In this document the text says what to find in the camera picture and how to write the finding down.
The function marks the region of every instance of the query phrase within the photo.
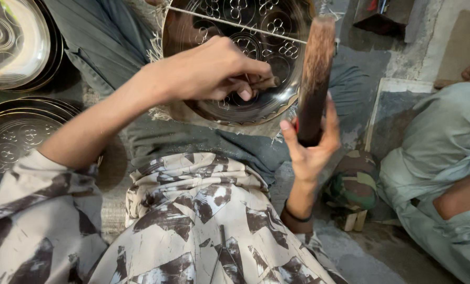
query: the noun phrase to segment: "gray and white shirt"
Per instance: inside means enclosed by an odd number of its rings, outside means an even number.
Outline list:
[[[194,153],[138,169],[127,229],[110,246],[96,173],[31,152],[5,174],[0,284],[345,283],[312,227],[279,218],[263,179],[242,163]]]

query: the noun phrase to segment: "engraved metal plate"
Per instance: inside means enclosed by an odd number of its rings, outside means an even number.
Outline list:
[[[38,148],[80,109],[48,97],[24,97],[0,103],[0,179],[16,161]]]
[[[17,160],[42,143],[62,124],[34,113],[0,115],[0,180]]]
[[[32,0],[0,0],[0,89],[36,78],[49,59],[46,20]]]
[[[171,6],[305,42],[314,16],[313,4],[305,0],[173,0]],[[248,102],[236,93],[220,102],[186,102],[196,113],[224,125],[254,125],[279,115],[297,99],[305,46],[292,40],[168,10],[163,55],[196,47],[215,35],[230,37],[245,55],[268,62],[282,84]]]

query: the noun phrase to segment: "wooden handle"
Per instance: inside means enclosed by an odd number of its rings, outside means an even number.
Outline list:
[[[305,147],[317,146],[321,140],[321,118],[334,50],[335,21],[330,16],[316,17],[305,48],[298,101],[298,141]]]
[[[251,89],[253,90],[265,90],[271,87],[279,87],[280,86],[280,79],[277,76],[273,76],[272,78],[265,79],[263,81],[259,81],[256,83],[252,83]]]

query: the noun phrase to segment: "wooden block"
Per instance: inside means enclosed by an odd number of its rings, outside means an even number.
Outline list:
[[[368,210],[364,210],[357,214],[356,223],[354,224],[354,231],[361,232],[363,230],[367,212]]]
[[[356,217],[358,216],[358,213],[353,213],[347,215],[347,219],[345,220],[345,226],[344,226],[344,231],[350,232],[354,228],[354,223],[356,222]]]

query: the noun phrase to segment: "hand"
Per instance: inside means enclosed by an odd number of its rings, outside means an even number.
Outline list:
[[[329,94],[326,99],[326,120],[322,120],[322,124],[324,132],[319,145],[305,148],[298,142],[293,124],[286,120],[280,122],[295,171],[295,182],[315,184],[321,170],[340,147],[339,121],[335,104]]]
[[[256,92],[240,76],[250,80],[273,76],[268,63],[248,58],[229,38],[219,36],[148,64],[140,72],[144,74],[139,75],[140,84],[149,95],[165,94],[168,101],[223,100],[232,91],[250,100]]]

